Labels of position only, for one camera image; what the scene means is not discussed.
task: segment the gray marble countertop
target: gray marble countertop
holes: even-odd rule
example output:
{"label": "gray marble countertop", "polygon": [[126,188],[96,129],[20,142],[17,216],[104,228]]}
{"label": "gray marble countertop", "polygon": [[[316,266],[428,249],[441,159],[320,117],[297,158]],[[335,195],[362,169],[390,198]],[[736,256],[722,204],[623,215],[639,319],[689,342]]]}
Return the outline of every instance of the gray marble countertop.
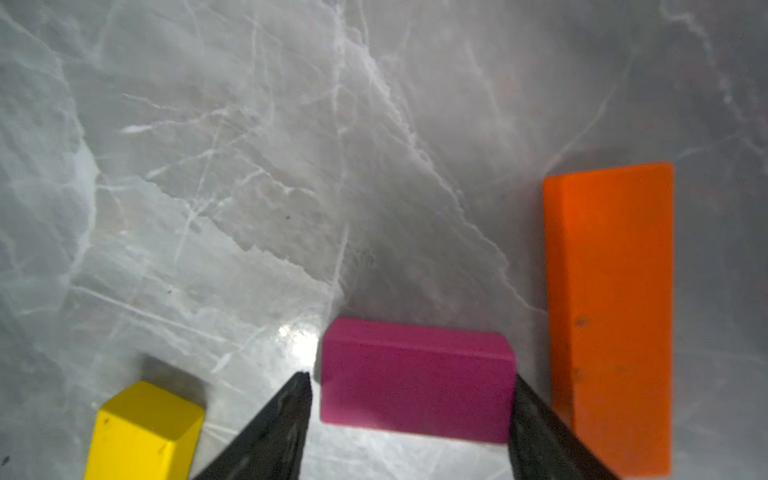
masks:
{"label": "gray marble countertop", "polygon": [[[673,477],[764,478],[767,18],[756,0],[4,0],[0,477],[82,478],[99,406],[141,377],[188,389],[176,369],[207,405],[199,471],[339,313],[504,333],[548,398],[542,178],[670,160]],[[501,446],[323,425],[315,405],[302,478],[511,469]]]}

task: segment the rectangular block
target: rectangular block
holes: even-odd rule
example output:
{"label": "rectangular block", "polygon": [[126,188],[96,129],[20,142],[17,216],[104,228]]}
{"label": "rectangular block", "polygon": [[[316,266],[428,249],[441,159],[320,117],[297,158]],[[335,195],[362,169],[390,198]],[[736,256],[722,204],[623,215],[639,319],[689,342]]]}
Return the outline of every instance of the rectangular block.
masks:
{"label": "rectangular block", "polygon": [[96,415],[85,480],[187,480],[204,411],[147,382]]}
{"label": "rectangular block", "polygon": [[324,422],[507,442],[517,362],[503,335],[338,318],[322,348]]}
{"label": "rectangular block", "polygon": [[554,410],[619,476],[671,465],[673,167],[544,180]]}

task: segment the wooden block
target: wooden block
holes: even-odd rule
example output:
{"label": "wooden block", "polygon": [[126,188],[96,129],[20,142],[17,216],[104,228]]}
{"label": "wooden block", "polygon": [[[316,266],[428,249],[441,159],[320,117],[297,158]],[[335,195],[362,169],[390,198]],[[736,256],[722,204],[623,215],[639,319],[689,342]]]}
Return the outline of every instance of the wooden block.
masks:
{"label": "wooden block", "polygon": [[96,415],[85,480],[187,480],[205,412],[146,382]]}
{"label": "wooden block", "polygon": [[517,359],[500,333],[338,318],[322,352],[326,423],[509,440]]}
{"label": "wooden block", "polygon": [[554,410],[617,475],[671,468],[673,167],[544,180]]}

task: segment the pink block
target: pink block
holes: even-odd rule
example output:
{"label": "pink block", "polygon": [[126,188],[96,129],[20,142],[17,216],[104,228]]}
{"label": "pink block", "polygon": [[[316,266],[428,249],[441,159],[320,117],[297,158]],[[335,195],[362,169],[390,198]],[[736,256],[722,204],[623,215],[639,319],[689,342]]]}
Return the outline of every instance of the pink block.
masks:
{"label": "pink block", "polygon": [[508,440],[517,360],[501,334],[338,318],[322,354],[326,423]]}

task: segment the orange block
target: orange block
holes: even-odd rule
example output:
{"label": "orange block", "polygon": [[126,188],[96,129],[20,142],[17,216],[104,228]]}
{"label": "orange block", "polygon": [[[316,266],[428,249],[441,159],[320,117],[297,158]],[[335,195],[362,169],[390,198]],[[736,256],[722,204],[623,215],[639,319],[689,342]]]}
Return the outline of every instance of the orange block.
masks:
{"label": "orange block", "polygon": [[667,475],[673,168],[544,180],[554,410],[620,477]]}

